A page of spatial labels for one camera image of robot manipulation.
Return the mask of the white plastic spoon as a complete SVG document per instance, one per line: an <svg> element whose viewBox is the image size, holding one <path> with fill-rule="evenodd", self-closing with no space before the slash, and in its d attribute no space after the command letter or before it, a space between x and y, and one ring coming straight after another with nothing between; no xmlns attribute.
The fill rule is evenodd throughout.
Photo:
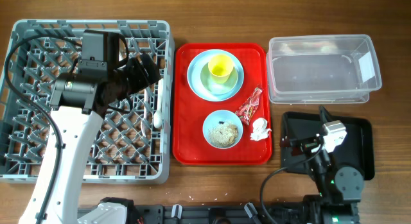
<svg viewBox="0 0 411 224"><path fill-rule="evenodd" d="M162 127L162 97L163 97L163 88L164 88L164 79L161 78L158 81L158 88L157 88L157 108L153 115L153 125L157 129L161 129Z"/></svg>

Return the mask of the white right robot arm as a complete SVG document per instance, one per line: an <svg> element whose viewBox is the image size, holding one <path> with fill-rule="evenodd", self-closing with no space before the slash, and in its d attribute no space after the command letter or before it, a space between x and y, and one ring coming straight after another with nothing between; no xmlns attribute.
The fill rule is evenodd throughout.
<svg viewBox="0 0 411 224"><path fill-rule="evenodd" d="M280 147L290 149L291 155L303 155L304 159L287 165L286 169L307 165L310 177L317 186L317 195L306 195L300 203L283 207L289 223L358 223L358 207L364 187L363 175L359 169L337 164L331 153L346 138L346 127L319 107L321 131L313 137L303 139L285 136Z"/></svg>

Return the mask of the white tissue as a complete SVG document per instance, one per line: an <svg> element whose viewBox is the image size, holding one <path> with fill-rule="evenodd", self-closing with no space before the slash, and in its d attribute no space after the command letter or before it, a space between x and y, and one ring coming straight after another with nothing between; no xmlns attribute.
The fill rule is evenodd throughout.
<svg viewBox="0 0 411 224"><path fill-rule="evenodd" d="M256 119L253 124L253 131L250 135L250 139L252 141L260 141L263 139L268 138L270 132L272 131L269 127L268 127L268 121L264 118L258 118Z"/></svg>

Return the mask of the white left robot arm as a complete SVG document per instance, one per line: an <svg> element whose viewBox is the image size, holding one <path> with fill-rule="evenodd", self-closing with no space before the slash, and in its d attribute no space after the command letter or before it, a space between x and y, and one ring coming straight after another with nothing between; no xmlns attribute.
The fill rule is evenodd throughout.
<svg viewBox="0 0 411 224"><path fill-rule="evenodd" d="M46 151L21 223L142 223L132 200L107 197L90 213L78 215L86 163L106 111L115 101L160 80L146 54L121 58L126 38L114 32L85 30L82 53L71 70L59 74L52 90Z"/></svg>

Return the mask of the light blue bowl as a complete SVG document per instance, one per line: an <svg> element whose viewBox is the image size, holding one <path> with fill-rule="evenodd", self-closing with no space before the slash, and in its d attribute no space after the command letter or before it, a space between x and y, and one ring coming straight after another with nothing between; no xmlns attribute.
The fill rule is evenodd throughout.
<svg viewBox="0 0 411 224"><path fill-rule="evenodd" d="M211 141L210 141L209 136L208 136L209 130L212 127L216 126L220 121L230 122L230 123L235 124L238 127L238 137L237 137L235 143L232 144L231 146L229 146L228 148L217 148L216 146L211 144ZM204 135L205 140L211 146L213 146L214 148L217 148L217 149L225 150L225 149L232 148L232 147L234 147L235 145L237 145L239 143L239 141L241 140L242 135L243 135L243 124L240 121L239 117L235 113L233 113L231 111L228 111L228 110L216 110L216 111L210 113L206 117L206 119L204 120L204 123L203 123L202 131L203 131L203 135Z"/></svg>

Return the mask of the white plastic fork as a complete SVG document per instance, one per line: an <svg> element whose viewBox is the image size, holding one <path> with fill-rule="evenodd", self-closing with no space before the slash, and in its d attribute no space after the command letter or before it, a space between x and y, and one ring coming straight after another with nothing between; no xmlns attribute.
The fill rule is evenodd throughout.
<svg viewBox="0 0 411 224"><path fill-rule="evenodd" d="M143 119L141 121L141 131L142 131L142 135L143 137L146 137L146 131L147 131L147 115L148 115L148 111L147 111L147 104L148 104L148 99L149 99L149 95L148 95L148 91L147 89L144 90L144 100L143 100Z"/></svg>

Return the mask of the food scraps rice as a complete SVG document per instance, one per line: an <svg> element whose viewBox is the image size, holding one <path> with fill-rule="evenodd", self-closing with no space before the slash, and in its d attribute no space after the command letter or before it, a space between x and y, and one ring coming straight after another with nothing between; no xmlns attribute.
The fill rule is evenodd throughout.
<svg viewBox="0 0 411 224"><path fill-rule="evenodd" d="M230 122L220 121L208 133L211 144L217 148L228 148L238 137L238 127Z"/></svg>

